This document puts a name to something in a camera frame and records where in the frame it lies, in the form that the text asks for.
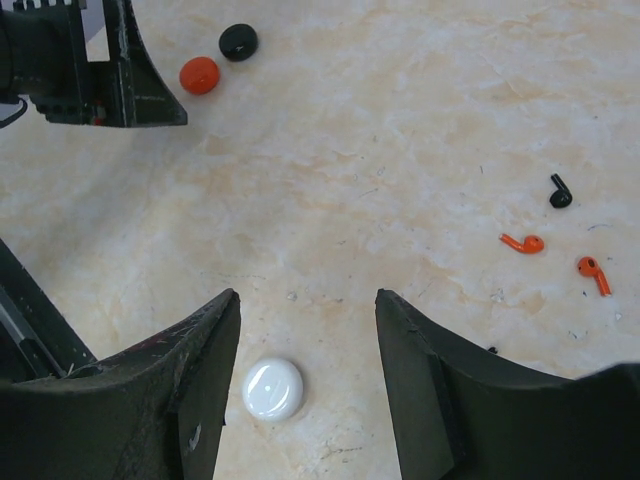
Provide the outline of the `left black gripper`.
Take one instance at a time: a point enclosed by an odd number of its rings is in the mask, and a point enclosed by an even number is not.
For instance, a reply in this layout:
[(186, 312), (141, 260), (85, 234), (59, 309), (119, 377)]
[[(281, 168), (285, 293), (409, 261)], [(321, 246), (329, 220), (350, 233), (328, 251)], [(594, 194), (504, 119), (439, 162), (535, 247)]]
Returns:
[(132, 2), (102, 5), (109, 55), (90, 61), (85, 1), (14, 1), (1, 10), (1, 115), (8, 127), (29, 105), (51, 123), (114, 128), (183, 126), (185, 109), (142, 40)]

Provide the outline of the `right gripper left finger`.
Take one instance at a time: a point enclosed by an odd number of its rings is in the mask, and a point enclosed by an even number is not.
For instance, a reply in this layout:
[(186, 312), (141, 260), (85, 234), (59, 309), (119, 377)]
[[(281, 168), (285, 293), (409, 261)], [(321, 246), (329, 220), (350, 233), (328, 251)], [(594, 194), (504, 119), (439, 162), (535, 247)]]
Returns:
[(227, 289), (64, 378), (2, 383), (2, 478), (212, 478), (240, 326)]

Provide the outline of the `orange earbud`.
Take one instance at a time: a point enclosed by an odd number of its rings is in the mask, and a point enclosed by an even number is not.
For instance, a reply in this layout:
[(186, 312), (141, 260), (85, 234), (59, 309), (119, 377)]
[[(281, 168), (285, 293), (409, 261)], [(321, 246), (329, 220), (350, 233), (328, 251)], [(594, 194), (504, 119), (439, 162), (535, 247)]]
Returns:
[(545, 248), (544, 240), (536, 235), (527, 235), (519, 241), (508, 234), (501, 234), (499, 240), (516, 252), (526, 255), (540, 253)]
[(582, 257), (577, 263), (577, 270), (583, 277), (593, 278), (595, 280), (601, 296), (610, 297), (612, 295), (612, 290), (604, 271), (593, 257)]

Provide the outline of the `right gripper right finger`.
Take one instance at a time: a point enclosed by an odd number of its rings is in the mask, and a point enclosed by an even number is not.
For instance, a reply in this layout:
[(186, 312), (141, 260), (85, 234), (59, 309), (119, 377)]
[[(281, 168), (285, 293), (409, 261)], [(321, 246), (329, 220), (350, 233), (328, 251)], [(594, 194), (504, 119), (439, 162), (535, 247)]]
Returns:
[(405, 479), (635, 479), (639, 367), (570, 380), (500, 357), (380, 290), (376, 326)]

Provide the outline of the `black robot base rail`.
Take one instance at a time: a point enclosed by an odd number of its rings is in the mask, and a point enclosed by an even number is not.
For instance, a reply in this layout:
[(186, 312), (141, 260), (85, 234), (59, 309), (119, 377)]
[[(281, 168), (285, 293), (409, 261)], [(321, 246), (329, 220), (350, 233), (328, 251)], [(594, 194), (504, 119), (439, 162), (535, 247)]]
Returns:
[(1, 379), (63, 378), (96, 357), (6, 244), (1, 245)]

